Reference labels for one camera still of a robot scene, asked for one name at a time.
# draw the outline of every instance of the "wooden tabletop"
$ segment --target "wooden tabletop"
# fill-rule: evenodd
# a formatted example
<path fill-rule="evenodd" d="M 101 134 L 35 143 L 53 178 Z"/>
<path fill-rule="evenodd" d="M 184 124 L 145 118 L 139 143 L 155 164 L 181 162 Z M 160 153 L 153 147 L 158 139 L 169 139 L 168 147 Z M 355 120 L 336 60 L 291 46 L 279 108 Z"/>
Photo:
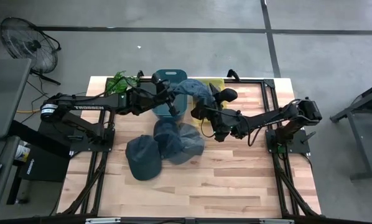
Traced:
<path fill-rule="evenodd" d="M 107 77 L 91 77 L 87 95 L 104 91 Z M 280 106 L 294 99 L 291 81 L 275 78 Z M 253 116 L 264 112 L 261 88 L 254 84 L 226 84 L 238 92 L 238 99 L 228 108 Z M 193 122 L 190 108 L 184 122 Z M 99 112 L 83 111 L 83 119 L 97 123 Z M 272 157 L 267 153 L 264 131 L 252 147 L 247 139 L 226 137 L 224 142 L 205 138 L 202 156 L 195 156 L 181 165 L 163 161 L 158 177 L 136 180 L 124 153 L 127 142 L 142 134 L 152 134 L 157 118 L 151 112 L 140 116 L 116 116 L 114 146 L 106 166 L 99 216 L 107 217 L 212 217 L 212 218 L 276 218 L 280 217 L 279 199 Z M 205 134 L 212 133 L 209 124 Z M 81 152 L 70 161 L 58 212 L 76 199 L 86 182 L 91 153 Z M 305 201 L 320 213 L 314 178 L 309 163 L 298 154 L 290 155 L 294 185 Z M 91 191 L 92 206 L 95 188 Z M 291 203 L 288 191 L 286 201 Z"/>

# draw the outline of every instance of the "fan stand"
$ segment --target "fan stand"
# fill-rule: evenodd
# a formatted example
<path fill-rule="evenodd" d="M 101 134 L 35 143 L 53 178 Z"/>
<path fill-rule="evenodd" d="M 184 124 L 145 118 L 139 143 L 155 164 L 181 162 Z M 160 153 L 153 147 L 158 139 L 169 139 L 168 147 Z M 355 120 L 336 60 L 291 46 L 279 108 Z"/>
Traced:
<path fill-rule="evenodd" d="M 51 78 L 48 78 L 46 77 L 42 72 L 39 72 L 39 73 L 36 73 L 36 72 L 33 72 L 34 74 L 38 75 L 41 79 L 45 80 L 45 81 L 48 81 L 48 82 L 51 82 L 51 83 L 54 83 L 56 85 L 61 85 L 60 82 L 56 81 L 56 80 L 53 80 Z"/>

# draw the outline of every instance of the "gray floor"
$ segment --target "gray floor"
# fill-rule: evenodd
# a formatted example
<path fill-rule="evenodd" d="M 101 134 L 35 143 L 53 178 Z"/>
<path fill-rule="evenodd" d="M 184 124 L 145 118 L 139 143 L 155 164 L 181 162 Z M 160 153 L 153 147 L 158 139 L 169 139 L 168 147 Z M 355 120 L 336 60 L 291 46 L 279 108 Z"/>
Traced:
<path fill-rule="evenodd" d="M 372 29 L 372 0 L 267 0 L 267 5 L 274 29 Z M 7 16 L 59 26 L 264 27 L 258 0 L 0 0 L 0 21 Z M 152 73 L 181 68 L 190 76 L 223 76 L 233 68 L 242 77 L 273 77 L 264 34 L 49 34 L 63 47 L 51 73 L 63 85 L 44 83 L 52 94 L 83 92 L 90 76 L 119 70 L 135 75 L 140 69 Z M 364 170 L 349 124 L 328 119 L 372 86 L 372 36 L 275 35 L 274 41 L 282 77 L 292 79 L 296 97 L 315 100 L 324 117 L 318 126 L 307 128 L 317 132 L 310 146 L 322 213 L 372 222 L 372 180 L 349 180 L 350 174 Z M 9 57 L 0 44 L 0 58 Z M 39 85 L 36 78 L 30 81 Z M 19 108 L 29 110 L 38 96 L 27 86 Z M 38 123 L 38 116 L 26 121 L 32 128 Z M 12 216 L 47 215 L 52 210 L 60 186 L 32 185 L 40 199 L 8 208 Z M 41 190 L 47 187 L 49 194 Z"/>

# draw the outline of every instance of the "fan grille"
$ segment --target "fan grille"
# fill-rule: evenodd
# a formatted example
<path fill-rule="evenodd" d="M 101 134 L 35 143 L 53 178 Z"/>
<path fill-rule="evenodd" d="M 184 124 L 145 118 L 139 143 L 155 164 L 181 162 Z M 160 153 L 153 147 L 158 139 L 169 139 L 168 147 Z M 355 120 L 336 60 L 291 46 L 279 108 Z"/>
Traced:
<path fill-rule="evenodd" d="M 20 18 L 6 18 L 1 23 L 1 41 L 13 58 L 32 60 L 32 72 L 49 73 L 57 65 L 57 53 L 49 37 L 32 23 Z"/>

